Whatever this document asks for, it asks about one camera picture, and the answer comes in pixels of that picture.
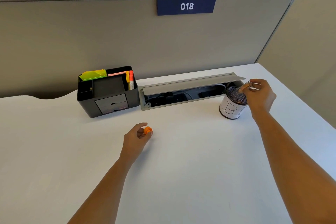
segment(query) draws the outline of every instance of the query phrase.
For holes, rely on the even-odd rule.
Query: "green sticky note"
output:
[[[107,73],[105,69],[87,71],[87,72],[82,73],[79,76],[79,78],[81,78],[83,81],[88,81],[88,80],[93,80],[93,79],[98,79],[98,78],[103,78],[103,77],[107,77]]]

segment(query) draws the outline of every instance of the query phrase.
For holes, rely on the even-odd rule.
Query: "forearm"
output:
[[[267,112],[254,115],[275,182],[297,223],[328,223],[336,217],[336,183]]]
[[[115,223],[129,168],[129,163],[117,160],[68,224]]]

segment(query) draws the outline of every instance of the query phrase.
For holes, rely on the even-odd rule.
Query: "hand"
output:
[[[247,96],[247,103],[251,109],[253,118],[262,112],[269,113],[277,97],[276,94],[274,94],[266,80],[251,79],[250,82],[260,84],[253,84],[253,87],[259,90],[250,89],[248,87],[243,90],[243,93]]]
[[[121,149],[120,160],[131,167],[131,165],[140,156],[146,143],[152,137],[153,132],[145,135],[142,127],[147,126],[147,123],[139,123],[134,126],[127,134],[124,135],[124,145]]]

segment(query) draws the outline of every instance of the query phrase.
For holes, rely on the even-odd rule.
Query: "orange highlighter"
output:
[[[145,134],[145,135],[147,135],[149,132],[152,132],[153,131],[153,129],[151,128],[151,127],[145,127],[144,129],[143,129],[143,133]]]
[[[129,71],[129,89],[133,90],[134,89],[134,75],[133,75],[133,70]]]

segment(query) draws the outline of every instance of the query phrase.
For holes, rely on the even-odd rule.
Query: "left hand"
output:
[[[125,161],[129,167],[136,161],[144,149],[146,143],[152,137],[153,132],[145,135],[142,127],[147,123],[139,123],[135,125],[127,134],[124,135],[124,145],[121,149],[120,159]]]

